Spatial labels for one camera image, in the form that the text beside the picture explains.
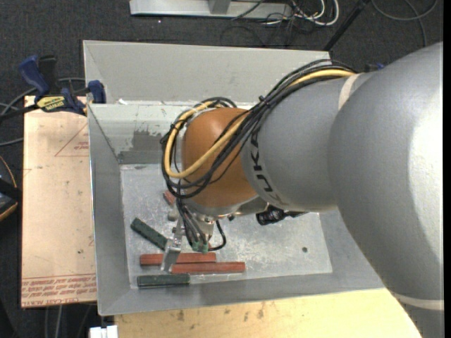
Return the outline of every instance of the wooden board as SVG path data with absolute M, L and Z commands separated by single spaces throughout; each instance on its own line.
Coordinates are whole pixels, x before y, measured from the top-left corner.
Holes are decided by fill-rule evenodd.
M 115 318 L 121 338 L 420 338 L 386 289 Z

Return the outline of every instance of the white cable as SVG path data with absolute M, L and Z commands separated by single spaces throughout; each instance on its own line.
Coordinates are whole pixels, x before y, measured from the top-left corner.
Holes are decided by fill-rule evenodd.
M 320 18 L 324 14 L 324 12 L 326 11 L 326 5 L 324 4 L 324 0 L 320 0 L 321 1 L 321 12 L 320 13 L 316 12 L 316 13 L 314 13 L 312 15 L 307 15 L 304 11 L 302 11 L 300 9 L 300 7 L 297 5 L 295 0 L 290 0 L 290 1 L 291 1 L 291 4 L 297 9 L 297 12 L 305 19 L 312 19 L 313 20 L 313 19 Z
M 335 6 L 335 17 L 334 17 L 334 19 L 332 19 L 331 21 L 328 21 L 328 22 L 326 22 L 326 23 L 322 23 L 322 22 L 320 22 L 320 21 L 317 21 L 316 18 L 306 18 L 306 17 L 304 17 L 303 15 L 298 15 L 298 14 L 296 14 L 295 16 L 296 16 L 297 18 L 303 18 L 303 19 L 312 21 L 312 22 L 313 22 L 314 24 L 316 24 L 316 25 L 320 25 L 320 26 L 331 26 L 331 25 L 335 24 L 335 23 L 337 22 L 338 18 L 340 17 L 340 7 L 339 7 L 339 5 L 338 5 L 338 0 L 333 0 L 333 4 L 334 4 L 334 6 Z

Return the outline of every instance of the green block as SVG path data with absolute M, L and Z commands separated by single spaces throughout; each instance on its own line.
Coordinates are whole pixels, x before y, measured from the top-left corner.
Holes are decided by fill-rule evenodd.
M 142 237 L 146 238 L 148 241 L 159 247 L 162 251 L 167 243 L 167 238 L 155 229 L 148 226 L 142 220 L 135 218 L 130 226 L 136 233 L 140 234 Z
M 137 278 L 139 288 L 168 287 L 171 285 L 187 285 L 189 274 L 140 275 Z

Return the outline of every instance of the black carpet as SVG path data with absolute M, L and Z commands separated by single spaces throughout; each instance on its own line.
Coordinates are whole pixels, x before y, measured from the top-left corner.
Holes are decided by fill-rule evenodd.
M 18 72 L 18 64 L 32 54 L 56 55 L 60 77 L 83 77 L 85 39 L 322 50 L 358 2 L 338 1 L 340 19 L 334 26 L 314 27 L 304 22 L 289 29 L 287 23 L 265 27 L 245 19 L 131 17 L 129 0 L 0 0 L 0 103 L 8 103 L 30 88 Z M 375 1 L 387 13 L 414 15 L 403 0 Z M 418 13 L 427 11 L 434 2 L 409 1 Z M 443 0 L 438 0 L 421 21 L 426 45 L 442 41 Z M 333 47 L 333 57 L 363 71 L 368 64 L 391 63 L 423 45 L 418 20 L 391 20 L 369 4 Z M 0 125 L 0 145 L 22 135 L 22 118 Z M 0 156 L 10 165 L 21 186 L 22 144 L 0 146 Z M 45 309 L 20 308 L 20 231 L 20 212 L 0 223 L 0 337 L 44 337 L 46 315 L 49 336 L 53 337 L 58 308 L 49 309 L 47 314 Z M 86 325 L 99 325 L 95 311 L 85 305 L 64 307 L 59 336 L 76 337 L 86 312 Z

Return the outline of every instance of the metal stand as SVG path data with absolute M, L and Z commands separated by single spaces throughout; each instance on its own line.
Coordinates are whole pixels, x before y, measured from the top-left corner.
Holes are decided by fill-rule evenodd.
M 232 0 L 131 0 L 131 15 L 181 15 L 234 18 L 255 7 L 257 2 Z M 264 19 L 289 13 L 285 4 L 263 3 L 246 18 Z

